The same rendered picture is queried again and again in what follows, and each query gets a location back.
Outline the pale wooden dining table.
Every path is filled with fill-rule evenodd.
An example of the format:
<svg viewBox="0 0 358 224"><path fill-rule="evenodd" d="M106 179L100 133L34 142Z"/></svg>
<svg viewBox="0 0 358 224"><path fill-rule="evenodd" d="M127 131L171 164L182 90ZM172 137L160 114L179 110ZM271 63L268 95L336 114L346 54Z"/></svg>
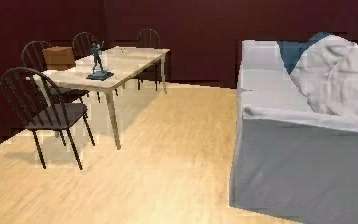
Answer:
<svg viewBox="0 0 358 224"><path fill-rule="evenodd" d="M116 120L113 92L124 86L145 68L160 62L160 74L163 91L167 92L165 83L165 59L169 49L114 47L102 53L103 67L113 73L104 81L90 80L87 76L92 72L93 57L87 56L76 61L76 66L65 71L48 70L48 76L58 87L103 92L106 96L107 108L113 129L115 144L121 149L119 131Z"/></svg>

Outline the black spindle-back chair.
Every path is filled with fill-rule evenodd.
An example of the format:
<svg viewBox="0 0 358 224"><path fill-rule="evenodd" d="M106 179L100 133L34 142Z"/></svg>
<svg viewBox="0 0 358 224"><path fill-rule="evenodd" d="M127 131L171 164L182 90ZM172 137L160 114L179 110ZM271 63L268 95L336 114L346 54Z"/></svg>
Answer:
<svg viewBox="0 0 358 224"><path fill-rule="evenodd" d="M21 52L21 61L25 67L44 72L48 69L43 51L53 48L53 45L44 40L31 41L27 43ZM71 88L60 88L64 97L78 97L82 99L83 95L89 95L87 90L78 90Z"/></svg>
<svg viewBox="0 0 358 224"><path fill-rule="evenodd" d="M83 119L91 143L95 145L84 103L65 102L60 88L49 77L26 67L7 70L1 76L0 88L24 128L32 132L43 168L46 164L37 136L39 130L58 132L63 144L66 144L63 132L66 132L78 167L83 169L70 128Z"/></svg>
<svg viewBox="0 0 358 224"><path fill-rule="evenodd" d="M143 28L141 29L136 39L138 40L139 48L154 48L158 49L160 47L160 36L159 34L152 28ZM158 90L158 84L161 82L160 80L160 65L161 61L156 61L153 65L145 68L141 73L136 76L137 79L137 87L141 88L141 84L145 80L145 76L154 75L154 83L155 90Z"/></svg>
<svg viewBox="0 0 358 224"><path fill-rule="evenodd" d="M83 57L92 54L92 47L99 47L100 43L95 35L89 32L78 33L72 41L72 50L75 59L81 59Z"/></svg>

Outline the dark blue-green figurine statue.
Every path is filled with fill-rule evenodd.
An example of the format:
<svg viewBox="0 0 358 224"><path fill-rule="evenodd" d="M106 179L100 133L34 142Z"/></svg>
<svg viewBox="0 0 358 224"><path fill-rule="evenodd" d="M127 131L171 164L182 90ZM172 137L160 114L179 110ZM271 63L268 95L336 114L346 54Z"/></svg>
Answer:
<svg viewBox="0 0 358 224"><path fill-rule="evenodd" d="M103 43L98 44L97 42L91 44L90 53L93 56L94 65L92 72L87 76L88 79L104 81L113 76L112 72L103 68L101 60L102 45Z"/></svg>

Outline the blue pillow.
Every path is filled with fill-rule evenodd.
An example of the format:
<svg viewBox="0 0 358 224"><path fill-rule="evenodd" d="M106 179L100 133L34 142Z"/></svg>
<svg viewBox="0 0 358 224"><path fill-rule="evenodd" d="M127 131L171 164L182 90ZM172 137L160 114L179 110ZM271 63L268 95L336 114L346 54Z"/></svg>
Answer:
<svg viewBox="0 0 358 224"><path fill-rule="evenodd" d="M308 41L303 43L278 41L277 44L279 46L280 55L287 73L290 74L294 70L297 62L305 50L327 36L329 36L328 32L318 32L314 34Z"/></svg>

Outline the brown cardboard box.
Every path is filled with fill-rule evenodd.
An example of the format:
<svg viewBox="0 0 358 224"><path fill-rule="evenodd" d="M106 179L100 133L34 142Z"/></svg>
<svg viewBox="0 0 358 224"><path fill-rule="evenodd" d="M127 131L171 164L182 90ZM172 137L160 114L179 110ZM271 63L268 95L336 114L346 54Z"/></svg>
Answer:
<svg viewBox="0 0 358 224"><path fill-rule="evenodd" d="M42 50L49 70L64 71L75 66L75 57L71 47L50 47Z"/></svg>

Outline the white crumpled blanket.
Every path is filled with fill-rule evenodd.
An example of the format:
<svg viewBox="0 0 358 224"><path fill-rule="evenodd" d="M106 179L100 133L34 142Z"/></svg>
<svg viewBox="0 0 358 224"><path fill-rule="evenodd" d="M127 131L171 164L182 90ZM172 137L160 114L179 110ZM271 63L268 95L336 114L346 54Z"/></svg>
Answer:
<svg viewBox="0 0 358 224"><path fill-rule="evenodd" d="M358 44L329 34L303 52L289 74L317 113L358 118Z"/></svg>

